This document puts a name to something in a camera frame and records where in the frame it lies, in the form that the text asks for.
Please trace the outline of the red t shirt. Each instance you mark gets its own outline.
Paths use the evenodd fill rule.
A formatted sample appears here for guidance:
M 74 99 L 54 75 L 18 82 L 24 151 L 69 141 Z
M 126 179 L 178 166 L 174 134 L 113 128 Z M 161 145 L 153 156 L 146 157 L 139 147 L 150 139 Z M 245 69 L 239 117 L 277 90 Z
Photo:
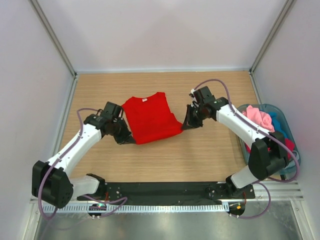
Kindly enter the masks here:
M 183 132 L 182 123 L 171 112 L 164 92 L 145 98 L 132 96 L 122 107 L 137 145 L 171 138 Z

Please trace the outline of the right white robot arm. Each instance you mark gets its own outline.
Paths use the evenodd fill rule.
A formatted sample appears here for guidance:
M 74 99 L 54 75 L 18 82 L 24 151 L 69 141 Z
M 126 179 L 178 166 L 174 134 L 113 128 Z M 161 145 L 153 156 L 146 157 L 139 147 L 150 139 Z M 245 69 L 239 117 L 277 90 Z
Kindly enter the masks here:
M 247 165 L 225 180 L 225 192 L 231 198 L 242 195 L 254 182 L 262 181 L 287 167 L 290 162 L 282 133 L 270 132 L 239 112 L 225 97 L 215 98 L 205 86 L 191 90 L 192 103 L 187 105 L 182 130 L 203 126 L 212 119 L 228 127 L 250 147 Z

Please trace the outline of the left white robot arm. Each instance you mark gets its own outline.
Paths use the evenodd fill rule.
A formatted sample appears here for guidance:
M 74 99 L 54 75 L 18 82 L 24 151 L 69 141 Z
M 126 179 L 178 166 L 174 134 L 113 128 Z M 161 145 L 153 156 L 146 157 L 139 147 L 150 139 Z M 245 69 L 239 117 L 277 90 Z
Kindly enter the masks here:
M 32 168 L 31 194 L 39 202 L 61 209 L 70 200 L 89 196 L 101 200 L 107 193 L 104 178 L 88 173 L 82 178 L 70 176 L 85 154 L 104 136 L 112 136 L 119 145 L 135 144 L 123 118 L 122 106 L 107 102 L 104 109 L 95 110 L 80 119 L 75 136 L 47 161 L 37 161 Z

